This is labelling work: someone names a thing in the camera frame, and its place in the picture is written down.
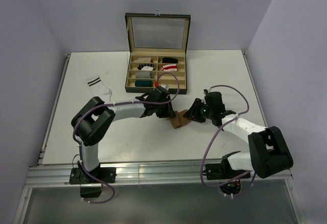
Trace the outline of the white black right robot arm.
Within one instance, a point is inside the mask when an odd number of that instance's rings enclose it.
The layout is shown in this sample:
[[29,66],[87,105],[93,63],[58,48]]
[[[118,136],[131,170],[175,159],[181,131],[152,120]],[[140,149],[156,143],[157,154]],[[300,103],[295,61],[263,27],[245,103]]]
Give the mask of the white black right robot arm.
[[195,99],[184,118],[199,123],[211,120],[214,126],[237,136],[249,146],[249,152],[231,152],[219,163],[206,164],[204,175],[208,180],[249,178],[252,172],[267,178],[293,167],[292,155],[278,127],[260,126],[227,110],[220,92],[204,93],[204,99]]

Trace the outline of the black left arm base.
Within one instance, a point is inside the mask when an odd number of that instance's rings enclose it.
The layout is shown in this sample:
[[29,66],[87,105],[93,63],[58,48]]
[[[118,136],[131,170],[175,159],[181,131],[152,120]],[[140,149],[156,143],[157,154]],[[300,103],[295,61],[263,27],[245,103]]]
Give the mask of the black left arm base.
[[115,167],[97,167],[95,170],[87,174],[81,167],[73,168],[69,177],[70,185],[80,185],[80,196],[82,198],[98,198],[104,184],[95,180],[111,184],[115,182],[116,168]]

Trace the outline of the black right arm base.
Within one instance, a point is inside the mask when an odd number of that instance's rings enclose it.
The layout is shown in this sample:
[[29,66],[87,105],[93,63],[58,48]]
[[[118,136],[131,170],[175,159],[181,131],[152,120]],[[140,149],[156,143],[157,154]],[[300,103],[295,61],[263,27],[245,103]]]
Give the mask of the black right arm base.
[[[205,164],[205,169],[202,171],[202,175],[205,176],[207,180],[228,180],[245,173],[245,170],[233,170],[228,162],[228,157],[236,153],[237,151],[224,155],[220,163]],[[247,173],[246,175],[221,186],[220,190],[227,195],[238,194],[242,189],[241,179],[250,178],[250,176],[251,174]]]

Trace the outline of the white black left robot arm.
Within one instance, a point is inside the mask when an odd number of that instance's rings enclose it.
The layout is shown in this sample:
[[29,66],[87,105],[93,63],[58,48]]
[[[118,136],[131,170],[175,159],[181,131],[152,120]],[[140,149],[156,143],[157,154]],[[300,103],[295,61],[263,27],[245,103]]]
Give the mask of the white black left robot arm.
[[153,114],[158,118],[172,118],[174,111],[171,101],[174,98],[176,96],[171,97],[162,86],[129,101],[105,103],[100,97],[92,97],[71,121],[73,139],[80,150],[80,164],[83,167],[81,177],[88,183],[98,180],[98,143],[106,135],[111,123]]

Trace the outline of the brown ribbed sock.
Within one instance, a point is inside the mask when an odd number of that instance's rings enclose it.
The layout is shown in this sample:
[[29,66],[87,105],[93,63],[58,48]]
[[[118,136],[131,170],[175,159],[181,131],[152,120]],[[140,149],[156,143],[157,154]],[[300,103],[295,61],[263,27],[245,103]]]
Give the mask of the brown ribbed sock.
[[182,110],[180,112],[174,111],[175,117],[170,118],[171,125],[174,129],[184,127],[184,126],[188,125],[189,123],[191,123],[190,119],[187,119],[184,117],[186,112],[187,112],[186,109]]

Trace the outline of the white sock black stripes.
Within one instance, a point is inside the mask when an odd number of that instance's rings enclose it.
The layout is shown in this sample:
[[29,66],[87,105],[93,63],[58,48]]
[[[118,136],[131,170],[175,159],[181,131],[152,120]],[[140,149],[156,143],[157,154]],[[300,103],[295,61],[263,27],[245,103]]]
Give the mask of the white sock black stripes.
[[86,79],[86,83],[94,96],[100,97],[105,102],[111,101],[112,90],[103,83],[99,75],[89,77]]

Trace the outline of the red white striped sock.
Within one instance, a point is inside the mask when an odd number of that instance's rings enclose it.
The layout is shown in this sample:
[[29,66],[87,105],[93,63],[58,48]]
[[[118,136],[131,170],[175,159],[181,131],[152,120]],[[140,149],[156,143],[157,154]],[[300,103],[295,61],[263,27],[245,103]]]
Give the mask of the red white striped sock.
[[178,71],[177,64],[165,64],[161,66],[161,70],[165,72],[176,72]]

